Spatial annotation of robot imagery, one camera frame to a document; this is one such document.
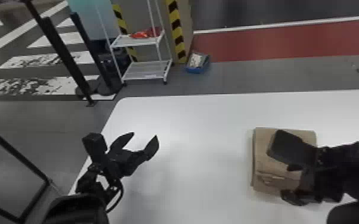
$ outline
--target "wire shelf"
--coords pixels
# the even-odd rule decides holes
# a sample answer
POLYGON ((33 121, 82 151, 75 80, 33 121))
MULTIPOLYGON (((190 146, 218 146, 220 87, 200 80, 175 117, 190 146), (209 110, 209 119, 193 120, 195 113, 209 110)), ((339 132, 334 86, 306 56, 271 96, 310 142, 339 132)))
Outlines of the wire shelf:
POLYGON ((123 80, 164 79, 170 70, 172 60, 133 62, 126 70, 123 80))
POLYGON ((118 48, 118 47, 124 47, 124 46, 145 46, 145 45, 158 45, 160 44, 160 41, 162 41, 162 38, 164 36, 164 30, 162 30, 160 36, 156 38, 139 38, 134 39, 130 37, 129 35, 119 35, 112 45, 111 48, 118 48))

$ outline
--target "shelf rack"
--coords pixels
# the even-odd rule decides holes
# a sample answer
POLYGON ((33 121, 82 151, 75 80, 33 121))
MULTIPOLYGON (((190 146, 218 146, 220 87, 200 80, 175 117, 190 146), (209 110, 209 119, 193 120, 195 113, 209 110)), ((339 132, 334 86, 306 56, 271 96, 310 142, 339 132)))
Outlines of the shelf rack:
POLYGON ((125 81, 127 81, 127 80, 139 80, 139 79, 163 79, 163 83, 167 84, 167 75, 168 75, 168 72, 172 65, 171 50, 170 50, 166 32, 163 29, 164 25, 163 25, 163 20, 162 20, 162 15, 160 12, 159 4, 158 4, 157 0, 153 0, 156 5, 157 15, 159 17, 160 26, 162 28, 160 35, 157 36, 156 35, 156 26, 154 23, 153 14, 152 14, 151 5, 150 5, 150 0, 146 0, 146 1, 147 1, 147 6, 148 6, 149 16, 150 16, 150 23, 151 23, 152 31, 155 36, 153 38, 134 39, 127 34, 123 34, 121 32, 117 22, 115 22, 116 29, 118 30, 119 35, 113 41, 113 43, 110 43, 109 36, 107 35, 107 32, 104 27, 103 21, 101 19, 100 13, 97 10, 99 20, 101 21, 101 25, 102 25, 104 34, 106 36, 107 43, 110 46, 110 52, 112 54, 114 64, 115 64, 115 66, 117 68, 117 72, 119 73, 119 76, 121 78, 121 82, 124 85, 126 85, 125 81), (167 60, 162 59, 162 54, 160 51, 160 43, 163 38, 165 39, 166 46, 168 49, 169 59, 167 59, 167 60), (156 47, 157 57, 159 60, 136 62, 132 59, 132 57, 130 57, 131 63, 129 65, 129 67, 126 69, 126 72, 124 74, 122 74, 118 67, 116 57, 114 56, 113 49, 114 48, 126 48, 126 51, 128 52, 129 47, 135 47, 135 46, 140 47, 140 46, 147 46, 147 45, 154 45, 156 47))

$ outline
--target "black pole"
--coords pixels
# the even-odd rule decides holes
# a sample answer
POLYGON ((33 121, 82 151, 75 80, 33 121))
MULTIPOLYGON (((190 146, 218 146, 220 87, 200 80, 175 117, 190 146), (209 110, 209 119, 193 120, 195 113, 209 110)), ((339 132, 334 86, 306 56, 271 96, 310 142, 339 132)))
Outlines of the black pole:
POLYGON ((101 77, 103 78, 106 85, 111 88, 113 86, 112 81, 108 77, 106 70, 104 69, 103 65, 101 64, 101 62, 99 60, 98 55, 96 54, 94 48, 92 47, 92 42, 91 42, 88 34, 86 33, 85 28, 83 28, 81 18, 79 18, 78 13, 71 13, 70 17, 72 19, 72 22, 74 22, 76 28, 78 29, 78 32, 83 39, 83 42, 85 43, 86 47, 88 48, 89 52, 91 53, 91 56, 96 63, 97 69, 99 69, 99 71, 100 71, 101 77))
POLYGON ((90 96, 93 93, 91 87, 83 77, 82 72, 79 70, 79 67, 72 58, 71 53, 68 51, 67 46, 64 44, 63 40, 61 40, 60 35, 58 35, 51 19, 49 17, 41 18, 35 6, 33 6, 32 0, 21 1, 25 3, 25 6, 28 8, 29 12, 36 20, 43 33, 50 41, 54 50, 56 51, 64 65, 67 67, 72 78, 74 78, 76 84, 78 85, 78 88, 82 91, 82 94, 85 96, 86 100, 88 100, 88 106, 95 105, 96 102, 90 96))
POLYGON ((48 182, 49 178, 39 170, 31 161, 29 161, 25 156, 23 156, 18 150, 16 150, 10 143, 8 143, 3 137, 0 136, 0 146, 5 148, 11 155, 13 155, 16 159, 20 160, 25 166, 27 166, 30 170, 36 173, 40 178, 44 181, 48 182))
POLYGON ((44 172, 39 170, 31 161, 29 161, 24 155, 22 155, 18 150, 16 150, 10 143, 8 143, 2 136, 0 136, 0 146, 3 147, 8 153, 15 157, 18 161, 23 163, 28 169, 33 173, 38 175, 44 183, 41 188, 37 191, 35 196, 31 199, 29 205, 24 209, 20 217, 16 217, 13 214, 7 212, 6 210, 0 208, 0 215, 16 223, 24 223, 29 213, 35 207, 36 203, 41 199, 43 193, 50 185, 50 179, 46 176, 44 172))

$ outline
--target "red stripe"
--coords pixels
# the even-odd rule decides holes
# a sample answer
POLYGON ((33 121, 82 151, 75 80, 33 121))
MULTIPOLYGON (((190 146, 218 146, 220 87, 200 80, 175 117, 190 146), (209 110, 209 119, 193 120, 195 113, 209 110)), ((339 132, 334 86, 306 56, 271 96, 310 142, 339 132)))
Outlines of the red stripe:
POLYGON ((212 61, 359 55, 359 21, 195 35, 212 61))

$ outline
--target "brown cardboard box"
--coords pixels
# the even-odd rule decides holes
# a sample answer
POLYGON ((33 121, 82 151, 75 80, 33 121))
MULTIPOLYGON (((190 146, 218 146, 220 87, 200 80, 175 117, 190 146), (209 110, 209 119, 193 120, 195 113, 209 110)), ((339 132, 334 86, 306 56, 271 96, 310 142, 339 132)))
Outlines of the brown cardboard box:
MULTIPOLYGON (((295 189, 299 185, 301 172, 288 172, 287 165, 269 157, 266 152, 271 138, 278 129, 257 127, 253 133, 253 175, 254 190, 272 195, 280 195, 281 189, 295 189)), ((311 130, 283 129, 317 145, 316 134, 311 130)))

